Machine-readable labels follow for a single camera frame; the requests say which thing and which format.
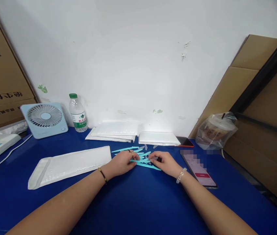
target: white wall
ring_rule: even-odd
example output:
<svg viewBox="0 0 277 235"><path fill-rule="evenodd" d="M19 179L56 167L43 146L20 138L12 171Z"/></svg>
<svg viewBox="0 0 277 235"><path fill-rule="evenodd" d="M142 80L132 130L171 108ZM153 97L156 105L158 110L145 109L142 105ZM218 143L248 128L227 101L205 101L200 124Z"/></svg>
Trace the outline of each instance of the white wall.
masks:
<svg viewBox="0 0 277 235"><path fill-rule="evenodd" d="M277 38L277 0L0 0L0 20L42 101L188 136L244 39Z"/></svg>

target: smartphone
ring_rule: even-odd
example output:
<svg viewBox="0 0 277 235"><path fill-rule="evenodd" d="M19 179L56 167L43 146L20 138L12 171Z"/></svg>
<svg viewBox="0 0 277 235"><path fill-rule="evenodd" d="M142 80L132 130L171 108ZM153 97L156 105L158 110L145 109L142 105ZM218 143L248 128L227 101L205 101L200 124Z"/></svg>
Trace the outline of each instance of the smartphone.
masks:
<svg viewBox="0 0 277 235"><path fill-rule="evenodd" d="M194 144L189 140L189 138L177 137L177 139L181 143L181 145L179 145L179 147L189 147L189 148L194 147Z"/></svg>
<svg viewBox="0 0 277 235"><path fill-rule="evenodd" d="M208 172L203 167L201 167L199 163L197 163L198 159L193 158L193 154L187 154L182 150L180 153L191 170L191 173L202 186L206 188L218 188L217 184L214 182Z"/></svg>

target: portable fan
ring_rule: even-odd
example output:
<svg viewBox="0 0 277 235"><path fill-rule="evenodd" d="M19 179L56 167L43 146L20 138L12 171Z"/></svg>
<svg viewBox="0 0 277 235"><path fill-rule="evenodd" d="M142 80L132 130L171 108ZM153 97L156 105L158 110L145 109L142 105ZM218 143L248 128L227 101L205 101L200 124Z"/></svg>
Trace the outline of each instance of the portable fan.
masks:
<svg viewBox="0 0 277 235"><path fill-rule="evenodd" d="M35 139L68 131L59 103L24 104L20 109Z"/></svg>

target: green bottle cap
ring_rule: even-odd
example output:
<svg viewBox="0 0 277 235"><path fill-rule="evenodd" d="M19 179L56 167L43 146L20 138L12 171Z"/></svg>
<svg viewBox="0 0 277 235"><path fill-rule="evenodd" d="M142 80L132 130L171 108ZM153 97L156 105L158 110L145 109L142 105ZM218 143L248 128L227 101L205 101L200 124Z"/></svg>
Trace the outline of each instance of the green bottle cap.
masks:
<svg viewBox="0 0 277 235"><path fill-rule="evenodd" d="M71 99L76 99L77 98L77 94L75 94L75 93L70 93L69 96L70 96Z"/></svg>

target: person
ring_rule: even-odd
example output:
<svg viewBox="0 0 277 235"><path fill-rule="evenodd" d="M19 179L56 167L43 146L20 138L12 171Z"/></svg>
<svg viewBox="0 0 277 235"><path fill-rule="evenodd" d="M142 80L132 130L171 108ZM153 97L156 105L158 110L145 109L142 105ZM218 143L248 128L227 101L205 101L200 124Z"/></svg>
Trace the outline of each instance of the person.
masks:
<svg viewBox="0 0 277 235"><path fill-rule="evenodd" d="M69 234L106 180L125 174L135 167L136 162L129 162L131 158L140 159L132 150L118 153L108 164L100 168L101 172L95 170L62 191L30 213L7 234ZM176 179L183 170L168 152L155 151L148 158L156 167ZM180 183L213 235L256 234L247 223L187 171L181 177Z"/></svg>

